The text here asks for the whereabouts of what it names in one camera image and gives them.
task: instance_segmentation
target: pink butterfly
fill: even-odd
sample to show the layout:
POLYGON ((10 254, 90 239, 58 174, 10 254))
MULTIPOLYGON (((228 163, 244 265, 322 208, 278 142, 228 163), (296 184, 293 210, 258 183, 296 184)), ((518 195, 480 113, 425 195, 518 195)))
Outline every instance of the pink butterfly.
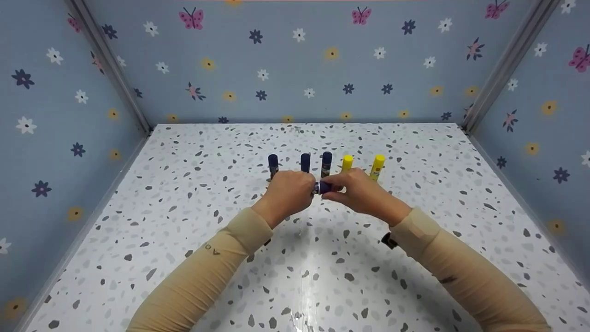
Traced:
POLYGON ((178 12, 178 16, 180 16, 181 20, 185 23, 187 29, 203 29, 203 25, 201 24, 201 21, 203 20, 203 9, 196 10, 195 7, 190 14, 186 8, 182 7, 182 9, 184 9, 185 12, 178 12))
POLYGON ((586 46, 586 52, 582 47, 576 48, 573 52, 572 61, 569 62, 570 67, 576 67, 578 73, 583 73, 586 71, 586 67, 590 66, 590 44, 586 46))
POLYGON ((367 24, 367 19, 371 15, 371 9, 367 9, 367 7, 365 7, 365 9, 362 11, 360 10, 360 7, 356 7, 356 9, 358 10, 352 11, 352 22, 354 24, 367 24))
POLYGON ((507 2, 506 0, 502 1, 500 4, 498 4, 498 0, 496 0, 496 4, 489 4, 486 8, 486 18, 500 18, 500 13, 505 11, 506 8, 508 8, 508 5, 510 5, 510 2, 507 2))
POLYGON ((68 19, 68 23, 72 26, 72 28, 74 28, 76 32, 80 32, 80 26, 78 25, 78 21, 76 21, 76 19, 70 13, 68 13, 68 15, 70 16, 70 18, 68 19))

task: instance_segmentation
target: light blue wall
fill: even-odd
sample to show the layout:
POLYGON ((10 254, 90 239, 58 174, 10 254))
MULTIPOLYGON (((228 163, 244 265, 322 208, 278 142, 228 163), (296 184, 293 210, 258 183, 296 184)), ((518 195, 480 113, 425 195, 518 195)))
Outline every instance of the light blue wall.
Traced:
POLYGON ((68 18, 61 0, 0 2, 0 331, 12 331, 143 135, 68 18), (28 89, 12 77, 21 69, 28 89), (36 128, 17 128, 22 117, 36 128), (39 181, 51 188, 46 197, 31 191, 39 181), (68 218, 73 207, 77 219, 68 218))
POLYGON ((496 162, 506 160, 501 172, 589 279, 590 60, 582 73, 569 62, 590 44, 590 2, 576 1, 569 14, 562 13, 564 1, 559 4, 512 74, 518 87, 504 89, 475 138, 496 162), (542 43, 546 51, 536 56, 542 43), (547 104, 553 112, 543 108, 547 101, 555 101, 555 107, 547 104), (514 110, 518 122, 507 131, 503 124, 514 110), (527 153, 529 143, 538 144, 537 154, 527 153), (561 183, 554 178, 560 168, 569 174, 561 183))
POLYGON ((134 88, 142 92, 139 104, 149 121, 169 122, 277 122, 289 116, 298 122, 339 121, 349 112, 358 122, 461 122, 465 109, 481 88, 533 1, 510 1, 498 19, 485 18, 493 0, 383 1, 383 2, 242 2, 223 1, 90 0, 97 22, 116 34, 109 39, 125 60, 123 68, 134 88), (352 11, 368 6, 365 25, 354 24, 352 11), (202 29, 186 29, 179 17, 186 7, 202 9, 202 29), (450 18, 449 31, 438 26, 450 18), (404 22, 415 21, 411 34, 404 22), (152 22, 158 34, 146 32, 152 22), (293 31, 302 28, 305 40, 293 31), (260 31, 254 44, 251 31, 260 31), (466 60, 468 45, 479 38, 476 61, 466 60), (336 47, 338 59, 324 52, 336 47), (384 47, 382 59, 375 49, 384 47), (214 70, 201 67, 213 60, 214 70), (425 59, 435 57, 432 68, 425 59), (169 73, 156 64, 164 62, 169 73), (257 72, 267 70, 268 80, 257 72), (206 97, 193 100, 188 83, 206 97), (352 84, 352 94, 345 94, 352 84), (384 94, 385 84, 392 85, 384 94), (442 86, 442 95, 430 89, 442 86), (304 90, 313 88, 308 99, 304 90), (232 92, 233 102, 223 94, 232 92), (264 91, 266 100, 257 92, 264 91), (408 110, 407 119, 399 116, 408 110))

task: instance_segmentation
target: wallpaper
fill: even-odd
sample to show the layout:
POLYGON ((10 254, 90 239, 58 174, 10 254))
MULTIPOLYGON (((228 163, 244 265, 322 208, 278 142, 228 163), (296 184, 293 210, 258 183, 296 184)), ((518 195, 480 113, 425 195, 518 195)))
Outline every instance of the wallpaper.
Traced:
POLYGON ((70 14, 61 0, 0 3, 0 331, 22 318, 143 135, 70 14))
POLYGON ((461 122, 533 1, 87 1, 148 121, 461 122))
POLYGON ((475 138, 590 279, 590 2, 561 0, 475 138))

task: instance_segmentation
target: person's right hand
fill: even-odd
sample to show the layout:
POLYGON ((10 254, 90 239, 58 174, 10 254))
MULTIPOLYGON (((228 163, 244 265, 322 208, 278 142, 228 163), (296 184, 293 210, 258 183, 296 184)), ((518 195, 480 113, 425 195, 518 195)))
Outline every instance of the person's right hand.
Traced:
POLYGON ((390 227, 400 223, 412 211, 412 208, 390 195, 360 168, 330 175, 322 178, 322 181, 346 187, 345 193, 331 191, 322 195, 323 199, 342 203, 355 212, 379 218, 390 227))

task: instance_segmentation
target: beige long sleeve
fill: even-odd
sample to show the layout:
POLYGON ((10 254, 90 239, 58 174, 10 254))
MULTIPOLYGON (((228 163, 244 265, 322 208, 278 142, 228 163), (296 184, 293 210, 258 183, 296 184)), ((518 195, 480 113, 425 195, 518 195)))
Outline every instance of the beige long sleeve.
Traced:
POLYGON ((551 331, 518 286, 420 209, 390 231, 391 239, 429 270, 485 332, 551 331))
POLYGON ((244 209, 185 259, 139 306, 127 332, 188 332, 219 297, 244 258, 273 235, 244 209))

